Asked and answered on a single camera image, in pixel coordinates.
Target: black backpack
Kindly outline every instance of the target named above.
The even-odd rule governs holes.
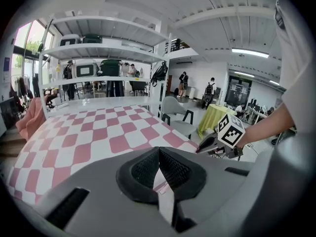
[[[153,87],[156,87],[157,81],[165,80],[167,71],[168,71],[168,67],[166,66],[166,63],[162,62],[162,65],[154,73],[154,75],[150,81],[153,84]]]
[[[209,94],[209,95],[211,95],[212,94],[212,92],[213,92],[213,85],[214,85],[215,83],[213,83],[212,85],[210,85],[209,83],[208,83],[208,86],[206,87],[206,90],[205,90],[205,94]]]

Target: wheeled suitcase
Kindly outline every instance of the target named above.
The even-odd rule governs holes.
[[[87,34],[83,38],[83,43],[102,43],[102,38],[98,34]]]
[[[103,60],[100,64],[102,76],[119,77],[119,61]]]
[[[61,37],[60,45],[73,45],[81,43],[81,39],[77,34],[67,34]]]
[[[95,60],[88,59],[76,63],[76,77],[96,77],[99,68]]]

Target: white ceiling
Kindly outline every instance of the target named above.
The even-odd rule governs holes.
[[[276,0],[28,0],[17,16],[24,23],[55,13],[117,17],[154,28],[160,19],[206,60],[221,56],[231,67],[278,81],[281,49],[273,21]],[[269,53],[269,59],[231,55],[232,47]]]

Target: white shelf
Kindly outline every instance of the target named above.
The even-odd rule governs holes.
[[[122,46],[119,44],[97,44],[81,43],[73,45],[58,46],[52,49],[44,50],[42,55],[50,55],[61,61],[75,59],[116,59],[128,60],[141,63],[155,63],[165,60],[162,56],[142,51],[137,48]]]
[[[51,88],[51,87],[55,87],[59,85],[66,85],[70,83],[79,83],[79,82],[85,82],[85,81],[146,81],[146,82],[150,82],[150,79],[135,78],[135,77],[80,77],[80,78],[74,78],[74,79],[57,80],[54,82],[43,84],[41,88],[46,89],[46,88]]]
[[[112,17],[76,16],[52,21],[62,35],[77,34],[81,37],[95,33],[102,37],[129,40],[155,46],[169,38],[146,26]]]
[[[131,105],[154,106],[161,105],[160,101],[152,101],[149,97],[106,97],[90,98],[75,101],[64,102],[48,112],[48,116],[57,116],[63,114],[76,114],[82,111],[96,111],[97,109],[108,109],[114,107],[124,107]]]

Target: white chair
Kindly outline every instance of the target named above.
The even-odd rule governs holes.
[[[185,136],[188,136],[191,139],[191,134],[196,130],[196,127],[193,126],[193,112],[183,108],[176,98],[174,97],[165,97],[162,101],[162,121],[167,119],[167,124],[172,128],[176,129],[178,132],[182,133]],[[190,123],[185,122],[188,114],[191,114]],[[168,114],[182,114],[184,115],[183,120],[170,121],[170,116]]]

